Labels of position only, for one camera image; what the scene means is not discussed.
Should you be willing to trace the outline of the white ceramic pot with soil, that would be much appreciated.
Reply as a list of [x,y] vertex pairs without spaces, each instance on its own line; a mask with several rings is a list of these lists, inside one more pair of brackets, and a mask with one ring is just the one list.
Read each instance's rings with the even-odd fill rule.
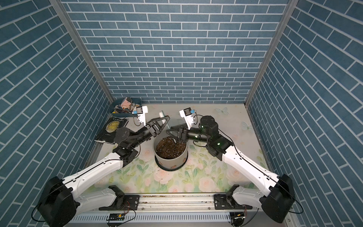
[[162,159],[185,158],[188,156],[187,143],[175,142],[171,136],[156,137],[153,149],[155,156]]

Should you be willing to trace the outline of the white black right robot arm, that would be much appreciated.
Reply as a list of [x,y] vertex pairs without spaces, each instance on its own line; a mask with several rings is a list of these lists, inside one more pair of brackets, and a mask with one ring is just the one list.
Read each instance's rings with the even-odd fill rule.
[[220,131],[212,116],[203,116],[197,128],[184,123],[171,127],[167,134],[177,141],[204,142],[209,154],[235,168],[262,193],[260,198],[251,200],[251,206],[262,208],[277,223],[284,221],[295,202],[292,179],[286,174],[279,176],[248,158]]

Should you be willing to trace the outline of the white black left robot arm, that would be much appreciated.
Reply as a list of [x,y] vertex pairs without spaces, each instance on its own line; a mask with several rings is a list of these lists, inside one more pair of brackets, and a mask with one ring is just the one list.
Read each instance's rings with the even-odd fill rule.
[[76,215],[87,211],[123,209],[124,192],[116,185],[99,193],[83,193],[107,175],[131,163],[139,154],[136,147],[159,135],[169,120],[168,115],[151,119],[137,132],[121,127],[114,138],[118,146],[105,158],[73,175],[49,179],[36,205],[44,222],[50,227],[63,227]]

